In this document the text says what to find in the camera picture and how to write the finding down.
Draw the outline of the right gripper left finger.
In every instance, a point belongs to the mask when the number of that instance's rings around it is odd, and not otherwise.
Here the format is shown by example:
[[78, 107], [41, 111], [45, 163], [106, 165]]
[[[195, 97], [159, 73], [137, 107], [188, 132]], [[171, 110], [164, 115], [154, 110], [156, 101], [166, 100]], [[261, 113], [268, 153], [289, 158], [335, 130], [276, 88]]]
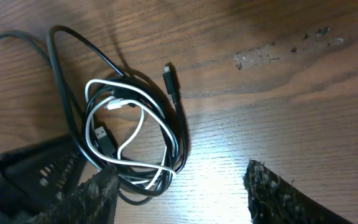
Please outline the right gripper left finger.
[[118, 191], [117, 169], [110, 165], [49, 210], [27, 220], [27, 223], [114, 223]]

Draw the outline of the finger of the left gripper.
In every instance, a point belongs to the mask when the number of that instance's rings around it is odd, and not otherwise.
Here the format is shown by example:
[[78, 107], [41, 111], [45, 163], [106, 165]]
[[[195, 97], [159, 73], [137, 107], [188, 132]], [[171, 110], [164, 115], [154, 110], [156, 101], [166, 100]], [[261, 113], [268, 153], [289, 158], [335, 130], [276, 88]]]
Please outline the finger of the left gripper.
[[0, 154], [0, 223], [24, 223], [72, 193], [86, 159], [69, 135]]

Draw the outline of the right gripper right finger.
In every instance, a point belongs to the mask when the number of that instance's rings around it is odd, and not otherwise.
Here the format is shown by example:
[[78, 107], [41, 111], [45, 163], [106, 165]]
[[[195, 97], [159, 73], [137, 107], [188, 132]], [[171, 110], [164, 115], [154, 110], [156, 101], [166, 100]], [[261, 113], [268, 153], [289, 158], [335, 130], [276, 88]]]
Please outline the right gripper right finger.
[[257, 160], [249, 161], [243, 179], [252, 223], [350, 224]]

